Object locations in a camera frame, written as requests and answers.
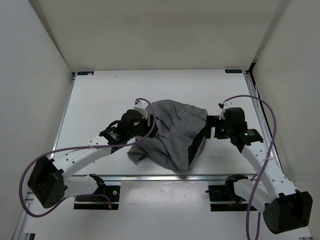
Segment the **grey pleated skirt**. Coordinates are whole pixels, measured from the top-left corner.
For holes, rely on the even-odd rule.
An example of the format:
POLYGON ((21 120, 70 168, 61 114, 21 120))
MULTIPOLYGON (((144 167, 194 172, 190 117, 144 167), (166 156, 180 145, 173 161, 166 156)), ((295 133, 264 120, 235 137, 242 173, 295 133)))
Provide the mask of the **grey pleated skirt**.
POLYGON ((127 155, 135 164, 149 158, 176 173, 187 172, 203 152, 208 111, 170 99, 152 104, 156 135, 133 145, 127 155))

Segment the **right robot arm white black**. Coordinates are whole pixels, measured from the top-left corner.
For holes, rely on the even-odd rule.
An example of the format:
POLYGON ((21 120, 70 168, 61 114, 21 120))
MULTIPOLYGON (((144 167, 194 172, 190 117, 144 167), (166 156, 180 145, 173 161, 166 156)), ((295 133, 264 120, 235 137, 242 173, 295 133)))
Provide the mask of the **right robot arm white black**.
POLYGON ((220 115, 206 117, 205 138, 229 139, 259 174, 263 188, 243 174, 227 177, 224 193, 230 200, 242 198, 258 210, 267 228, 280 234, 308 226, 313 199, 288 180, 277 163, 267 157, 260 133, 248 128, 240 107, 224 107, 220 115))

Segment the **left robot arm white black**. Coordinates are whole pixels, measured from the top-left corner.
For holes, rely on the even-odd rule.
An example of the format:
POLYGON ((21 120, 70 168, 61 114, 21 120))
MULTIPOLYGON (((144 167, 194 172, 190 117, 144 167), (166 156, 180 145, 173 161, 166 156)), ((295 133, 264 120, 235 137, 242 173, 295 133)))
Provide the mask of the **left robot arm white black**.
POLYGON ((35 166, 27 181, 37 200, 45 209, 57 206, 68 197, 89 195, 100 200, 105 194, 103 180, 95 173, 75 177, 74 174, 95 161, 110 156, 121 148, 153 138, 157 132, 155 114, 135 107, 124 113, 102 130, 87 145, 68 147, 62 155, 49 159, 45 154, 35 161, 35 166))

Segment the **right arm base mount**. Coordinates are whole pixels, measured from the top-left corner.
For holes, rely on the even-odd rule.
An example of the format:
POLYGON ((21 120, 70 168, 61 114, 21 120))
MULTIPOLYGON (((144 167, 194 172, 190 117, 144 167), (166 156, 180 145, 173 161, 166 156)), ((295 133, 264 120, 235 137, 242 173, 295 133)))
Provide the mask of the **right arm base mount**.
POLYGON ((232 186, 239 180, 246 180, 244 174, 234 174, 226 178, 224 185, 209 185, 205 193, 209 194, 211 212, 245 212, 248 204, 237 196, 232 186))

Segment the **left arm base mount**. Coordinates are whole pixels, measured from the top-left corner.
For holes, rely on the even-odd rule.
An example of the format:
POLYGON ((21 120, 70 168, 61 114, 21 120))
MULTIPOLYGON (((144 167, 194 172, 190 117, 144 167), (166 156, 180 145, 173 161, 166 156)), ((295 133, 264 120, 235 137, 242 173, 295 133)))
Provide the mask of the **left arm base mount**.
POLYGON ((116 211, 119 209, 121 185, 119 183, 105 183, 104 180, 96 175, 90 174, 94 180, 96 189, 92 193, 85 193, 75 197, 74 210, 108 210, 116 211))

